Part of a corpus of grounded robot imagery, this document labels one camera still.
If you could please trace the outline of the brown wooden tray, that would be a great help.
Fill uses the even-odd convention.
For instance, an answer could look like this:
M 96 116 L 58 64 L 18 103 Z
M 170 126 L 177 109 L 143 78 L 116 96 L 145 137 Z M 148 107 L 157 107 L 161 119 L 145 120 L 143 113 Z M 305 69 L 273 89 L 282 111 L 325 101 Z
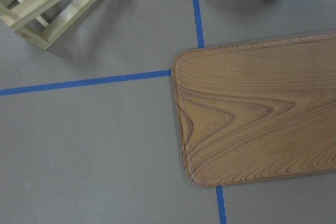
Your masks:
M 195 184 L 335 171 L 335 32 L 189 50 L 172 80 Z

